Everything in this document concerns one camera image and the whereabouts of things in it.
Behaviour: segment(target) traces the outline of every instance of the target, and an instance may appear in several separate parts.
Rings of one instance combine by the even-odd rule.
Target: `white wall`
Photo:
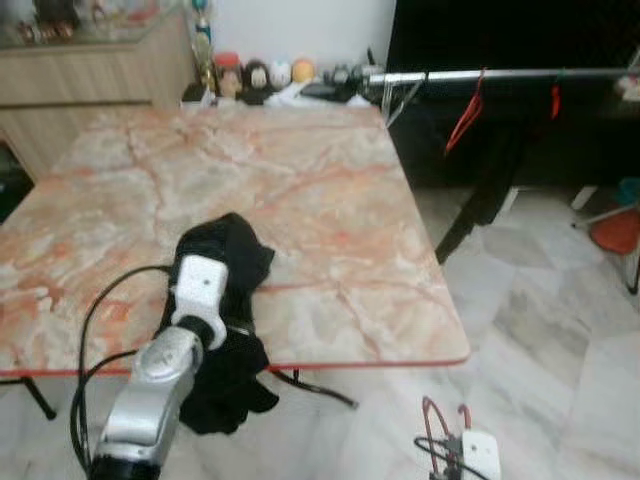
[[[243,61],[386,63],[396,0],[213,0],[214,48]]]

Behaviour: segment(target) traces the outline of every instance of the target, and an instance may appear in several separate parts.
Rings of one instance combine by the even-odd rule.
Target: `black cable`
[[[488,477],[486,477],[485,475],[477,471],[475,468],[471,468],[459,460],[456,460],[454,458],[449,458],[446,455],[442,455],[441,453],[435,452],[431,450],[429,447],[425,447],[424,445],[422,445],[422,443],[420,443],[420,442],[428,442],[428,441],[429,439],[427,437],[416,437],[413,439],[414,445],[418,447],[420,450],[424,450],[425,452],[431,455],[435,455],[440,460],[444,460],[445,462],[453,463],[457,467],[462,468],[463,470],[466,470],[469,473],[473,473],[476,477],[478,477],[481,480],[490,480]]]
[[[116,288],[120,283],[122,283],[126,279],[132,277],[137,273],[146,272],[150,270],[160,270],[165,273],[170,273],[170,269],[171,267],[167,265],[148,265],[144,267],[135,268],[121,275],[120,277],[116,278],[113,282],[111,282],[104,290],[102,290],[102,292],[100,292],[100,294],[95,298],[95,300],[91,304],[91,307],[89,308],[87,314],[84,317],[84,320],[82,323],[82,333],[80,335],[80,351],[78,355],[78,372],[77,372],[78,386],[76,387],[76,392],[74,393],[74,400],[77,405],[74,411],[72,411],[72,415],[69,421],[69,429],[71,433],[71,441],[73,443],[74,451],[76,453],[76,456],[78,457],[78,461],[80,462],[80,465],[85,470],[85,472],[88,471],[89,466],[91,464],[91,455],[89,451],[89,434],[88,434],[88,428],[87,428],[87,407],[86,407],[86,399],[84,394],[84,387],[88,379],[91,378],[91,376],[93,376],[93,374],[95,374],[95,372],[97,372],[99,368],[101,368],[106,363],[109,363],[109,361],[116,359],[116,358],[109,357],[108,359],[105,359],[102,362],[98,363],[96,367],[98,367],[98,365],[100,367],[98,367],[97,369],[96,367],[91,369],[91,371],[93,371],[91,376],[89,376],[89,373],[91,373],[91,371],[85,373],[86,341],[87,341],[87,332],[89,330],[89,323],[91,322],[91,318],[93,317],[93,314],[95,313],[96,309],[98,308],[102,300],[104,300],[105,297],[109,295],[109,293],[111,293],[111,291],[114,288]]]

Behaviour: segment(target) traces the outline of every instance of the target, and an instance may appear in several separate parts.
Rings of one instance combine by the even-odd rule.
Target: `power cord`
[[[71,404],[69,433],[71,435],[73,450],[76,454],[76,457],[78,458],[80,466],[85,471],[85,473],[89,472],[89,468],[91,465],[91,452],[89,447],[89,433],[87,427],[87,406],[85,397],[85,387],[87,385],[87,382],[93,375],[95,375],[98,370],[100,370],[100,368],[102,368],[106,364],[136,353],[135,350],[130,350],[127,352],[112,355],[99,362],[88,372],[85,372],[86,341],[87,333],[89,331],[89,324],[91,323],[91,319],[93,318],[93,315],[100,303],[105,299],[107,295],[109,295],[109,293],[111,293],[114,288],[116,288],[120,283],[124,282],[133,275],[150,270],[159,270],[161,272],[169,274],[171,271],[171,267],[168,265],[147,265],[130,270],[129,272],[116,278],[95,298],[82,323],[82,333],[80,335],[80,352],[78,355],[78,385],[76,386],[76,391],[74,392]]]
[[[480,480],[490,480],[488,477],[486,477],[485,475],[483,475],[482,473],[477,471],[475,468],[471,468],[468,465],[466,465],[464,462],[456,460],[455,458],[447,457],[446,455],[442,455],[441,453],[438,453],[435,450],[423,445],[422,444],[423,442],[437,443],[439,445],[444,445],[445,442],[443,442],[442,440],[434,440],[432,438],[427,438],[427,437],[416,437],[416,438],[413,439],[413,443],[420,450],[423,450],[423,451],[429,453],[432,457],[436,456],[441,460],[444,460],[444,461],[446,461],[448,463],[452,463],[452,464],[456,465],[458,468],[461,468],[463,470],[466,470],[469,473],[474,474]]]

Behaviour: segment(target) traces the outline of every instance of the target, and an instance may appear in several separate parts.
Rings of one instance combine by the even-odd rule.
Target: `pink marble tabletop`
[[[182,232],[229,211],[276,251],[253,297],[274,368],[469,355],[376,110],[140,110],[101,115],[2,225],[0,375],[70,373],[100,290],[169,263]],[[90,329],[89,365],[144,343],[165,291],[159,272],[118,287]]]

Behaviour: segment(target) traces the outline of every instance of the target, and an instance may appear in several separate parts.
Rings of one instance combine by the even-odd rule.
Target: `white power strip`
[[[498,442],[492,435],[477,430],[465,430],[462,434],[462,459],[465,465],[477,470],[489,480],[501,480]],[[478,480],[478,477],[462,470],[462,480]]]

